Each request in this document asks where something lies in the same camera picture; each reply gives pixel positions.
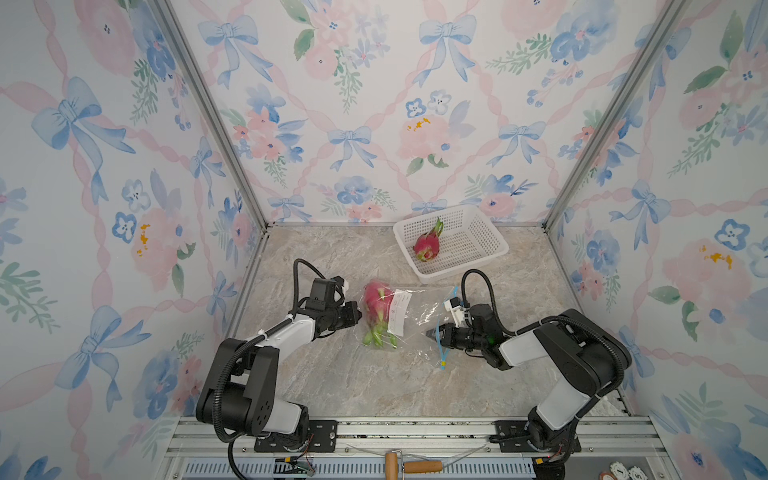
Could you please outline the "pink dragon fruit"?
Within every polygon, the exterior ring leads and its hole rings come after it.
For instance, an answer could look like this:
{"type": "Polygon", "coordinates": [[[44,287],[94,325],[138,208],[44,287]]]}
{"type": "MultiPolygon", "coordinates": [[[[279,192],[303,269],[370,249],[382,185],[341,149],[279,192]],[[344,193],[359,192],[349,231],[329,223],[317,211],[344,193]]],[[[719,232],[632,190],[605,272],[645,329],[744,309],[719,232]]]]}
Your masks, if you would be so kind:
{"type": "Polygon", "coordinates": [[[364,289],[363,301],[368,332],[363,344],[383,348],[385,344],[396,349],[397,337],[389,332],[390,307],[395,291],[381,280],[371,280],[364,289]]]}
{"type": "Polygon", "coordinates": [[[440,253],[440,236],[443,233],[444,223],[437,218],[431,230],[419,236],[413,246],[416,259],[420,262],[428,262],[436,259],[440,253]]]}

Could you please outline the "clear zip-top bag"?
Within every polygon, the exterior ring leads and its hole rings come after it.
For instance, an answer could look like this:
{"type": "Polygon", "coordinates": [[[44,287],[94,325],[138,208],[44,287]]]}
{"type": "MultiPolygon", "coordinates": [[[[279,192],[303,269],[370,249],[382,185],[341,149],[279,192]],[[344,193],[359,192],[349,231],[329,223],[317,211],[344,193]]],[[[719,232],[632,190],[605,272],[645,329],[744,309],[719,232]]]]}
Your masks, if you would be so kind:
{"type": "Polygon", "coordinates": [[[365,287],[361,298],[363,317],[355,329],[358,341],[370,350],[387,352],[392,356],[398,354],[444,370],[447,363],[448,347],[446,344],[438,344],[431,340],[425,335],[425,332],[435,329],[439,325],[453,324],[450,315],[444,308],[444,302],[451,297],[459,297],[458,289],[446,286],[397,287],[388,285],[395,291],[395,298],[390,307],[389,332],[397,337],[398,347],[394,349],[385,344],[383,348],[377,348],[363,344],[363,337],[368,332],[363,301],[365,287]]]}

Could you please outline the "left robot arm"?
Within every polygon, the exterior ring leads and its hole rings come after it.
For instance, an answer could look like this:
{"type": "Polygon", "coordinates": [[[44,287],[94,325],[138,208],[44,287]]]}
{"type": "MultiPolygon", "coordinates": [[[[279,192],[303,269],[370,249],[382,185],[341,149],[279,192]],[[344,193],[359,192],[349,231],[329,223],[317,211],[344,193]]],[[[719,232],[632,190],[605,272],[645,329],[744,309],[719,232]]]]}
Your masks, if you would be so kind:
{"type": "Polygon", "coordinates": [[[340,276],[316,278],[278,325],[249,340],[224,340],[198,397],[196,419],[212,425],[225,443],[251,436],[288,451],[302,448],[310,441],[308,408],[277,398],[279,365],[299,348],[357,325],[362,313],[345,299],[347,290],[340,276]]]}

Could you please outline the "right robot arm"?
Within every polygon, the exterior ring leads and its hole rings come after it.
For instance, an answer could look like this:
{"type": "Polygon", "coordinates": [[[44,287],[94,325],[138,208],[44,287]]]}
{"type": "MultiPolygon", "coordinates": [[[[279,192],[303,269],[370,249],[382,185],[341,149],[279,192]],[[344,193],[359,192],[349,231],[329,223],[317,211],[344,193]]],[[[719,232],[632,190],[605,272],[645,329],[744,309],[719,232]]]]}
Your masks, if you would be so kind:
{"type": "Polygon", "coordinates": [[[546,358],[559,372],[555,386],[529,412],[522,428],[489,438],[498,445],[519,443],[563,460],[573,451],[580,420],[623,383],[632,365],[621,341],[575,309],[517,331],[506,329],[489,304],[459,312],[463,321],[440,324],[425,336],[443,349],[477,353],[499,371],[546,358]]]}

